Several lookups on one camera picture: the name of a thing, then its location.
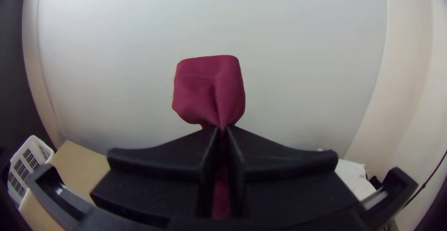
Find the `red cloth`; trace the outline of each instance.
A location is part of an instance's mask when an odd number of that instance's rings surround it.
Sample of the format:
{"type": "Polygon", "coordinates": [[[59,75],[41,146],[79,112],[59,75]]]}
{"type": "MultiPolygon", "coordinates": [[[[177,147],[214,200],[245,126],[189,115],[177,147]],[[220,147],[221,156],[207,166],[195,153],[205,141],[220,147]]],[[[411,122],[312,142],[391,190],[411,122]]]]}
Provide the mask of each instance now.
{"type": "MultiPolygon", "coordinates": [[[[218,126],[221,133],[245,111],[239,60],[231,55],[185,59],[177,64],[172,108],[188,123],[218,126]]],[[[226,167],[216,173],[213,217],[230,215],[226,167]]]]}

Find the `white curved wall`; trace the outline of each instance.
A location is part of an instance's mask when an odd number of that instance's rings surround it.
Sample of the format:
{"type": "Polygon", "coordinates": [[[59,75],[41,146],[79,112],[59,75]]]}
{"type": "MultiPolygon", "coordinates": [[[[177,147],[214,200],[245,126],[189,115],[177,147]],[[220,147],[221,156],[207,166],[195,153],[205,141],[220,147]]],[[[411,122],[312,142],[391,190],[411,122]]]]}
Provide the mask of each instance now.
{"type": "Polygon", "coordinates": [[[99,152],[199,129],[171,109],[176,64],[239,58],[239,126],[343,155],[375,86],[386,0],[39,0],[41,64],[63,135],[99,152]]]}
{"type": "MultiPolygon", "coordinates": [[[[346,158],[383,178],[403,169],[421,186],[447,149],[447,0],[388,0],[388,31],[377,85],[346,158]]],[[[427,187],[396,217],[414,230],[447,174],[440,166],[427,187]]]]}

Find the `dark wall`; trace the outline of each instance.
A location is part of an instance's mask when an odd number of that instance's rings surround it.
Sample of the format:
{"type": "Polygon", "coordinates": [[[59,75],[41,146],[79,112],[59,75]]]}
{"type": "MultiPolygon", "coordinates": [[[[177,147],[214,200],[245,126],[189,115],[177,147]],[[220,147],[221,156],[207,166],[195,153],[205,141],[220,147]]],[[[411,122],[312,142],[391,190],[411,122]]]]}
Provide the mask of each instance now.
{"type": "Polygon", "coordinates": [[[54,147],[28,85],[22,51],[23,0],[0,0],[0,164],[30,136],[54,147]]]}

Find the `basket grid holes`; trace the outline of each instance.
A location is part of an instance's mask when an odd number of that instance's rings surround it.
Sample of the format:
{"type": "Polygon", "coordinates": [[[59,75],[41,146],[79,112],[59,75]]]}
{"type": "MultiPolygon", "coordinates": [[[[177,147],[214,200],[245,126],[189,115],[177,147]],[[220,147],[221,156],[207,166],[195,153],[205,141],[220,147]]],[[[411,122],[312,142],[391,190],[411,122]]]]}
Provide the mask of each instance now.
{"type": "Polygon", "coordinates": [[[23,186],[20,185],[17,178],[11,172],[8,174],[8,181],[14,187],[14,190],[16,190],[20,194],[20,196],[22,196],[22,197],[25,196],[25,188],[23,188],[23,186]]]}
{"type": "Polygon", "coordinates": [[[23,153],[23,157],[27,160],[29,166],[31,166],[31,168],[33,170],[36,170],[39,167],[39,163],[37,163],[36,158],[34,157],[34,155],[31,153],[31,151],[29,149],[27,149],[24,153],[23,153]]]}

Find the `black plastic fixture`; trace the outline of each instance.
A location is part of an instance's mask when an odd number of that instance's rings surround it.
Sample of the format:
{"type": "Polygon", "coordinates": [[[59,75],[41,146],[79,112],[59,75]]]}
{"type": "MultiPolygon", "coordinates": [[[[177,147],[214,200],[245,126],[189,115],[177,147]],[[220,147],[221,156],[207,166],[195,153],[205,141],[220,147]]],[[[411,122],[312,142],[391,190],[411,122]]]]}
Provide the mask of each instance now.
{"type": "Polygon", "coordinates": [[[386,197],[361,203],[335,174],[335,152],[288,148],[235,126],[222,136],[210,128],[158,147],[112,149],[108,162],[111,170],[91,192],[96,206],[67,189],[49,164],[27,183],[65,230],[85,231],[375,231],[417,188],[393,168],[378,191],[386,197]],[[221,162],[232,217],[212,219],[221,162]]]}

